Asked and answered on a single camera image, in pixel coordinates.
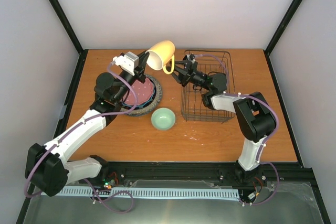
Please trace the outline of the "mint green ceramic bowl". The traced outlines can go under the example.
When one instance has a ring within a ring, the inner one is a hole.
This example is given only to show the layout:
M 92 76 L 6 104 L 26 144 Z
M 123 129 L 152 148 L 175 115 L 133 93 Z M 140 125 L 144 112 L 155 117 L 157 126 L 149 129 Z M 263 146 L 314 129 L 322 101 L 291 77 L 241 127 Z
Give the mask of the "mint green ceramic bowl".
M 169 130 L 175 125 L 175 121 L 175 113 L 168 108 L 159 108 L 151 116 L 151 123 L 157 130 Z

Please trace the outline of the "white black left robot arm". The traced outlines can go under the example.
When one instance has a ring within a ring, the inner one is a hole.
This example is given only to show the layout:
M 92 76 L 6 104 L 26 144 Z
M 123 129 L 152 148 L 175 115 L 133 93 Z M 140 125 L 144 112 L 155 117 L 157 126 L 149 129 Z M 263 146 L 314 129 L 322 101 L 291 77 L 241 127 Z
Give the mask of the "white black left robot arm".
M 58 194 L 66 185 L 92 178 L 97 183 L 108 180 L 109 170 L 104 160 L 90 156 L 71 162 L 73 153 L 93 135 L 108 126 L 117 115 L 124 114 L 122 99 L 127 92 L 136 94 L 135 81 L 145 82 L 149 52 L 132 52 L 114 57 L 107 72 L 97 76 L 95 101 L 70 128 L 44 145 L 35 143 L 28 150 L 25 189 L 37 187 L 48 196 Z

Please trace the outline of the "yellow ceramic mug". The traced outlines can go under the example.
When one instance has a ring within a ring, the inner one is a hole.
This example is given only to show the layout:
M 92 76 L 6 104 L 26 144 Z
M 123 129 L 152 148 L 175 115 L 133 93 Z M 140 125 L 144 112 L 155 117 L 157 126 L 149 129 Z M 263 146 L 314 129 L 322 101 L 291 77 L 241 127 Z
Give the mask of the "yellow ceramic mug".
M 146 51 L 146 64 L 155 71 L 172 74 L 175 67 L 175 45 L 170 40 L 161 41 Z

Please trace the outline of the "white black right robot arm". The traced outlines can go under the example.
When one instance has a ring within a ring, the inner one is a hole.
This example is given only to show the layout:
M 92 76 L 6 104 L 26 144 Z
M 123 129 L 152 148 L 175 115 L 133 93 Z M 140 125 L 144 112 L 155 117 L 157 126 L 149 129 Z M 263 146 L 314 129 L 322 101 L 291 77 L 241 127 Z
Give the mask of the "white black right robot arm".
M 235 163 L 234 178 L 239 184 L 246 184 L 257 174 L 261 154 L 268 139 L 277 131 L 279 119 L 260 92 L 230 94 L 227 71 L 206 74 L 198 71 L 197 65 L 195 60 L 182 60 L 170 63 L 167 70 L 172 71 L 171 75 L 181 86 L 191 83 L 205 90 L 204 107 L 236 115 L 244 144 Z

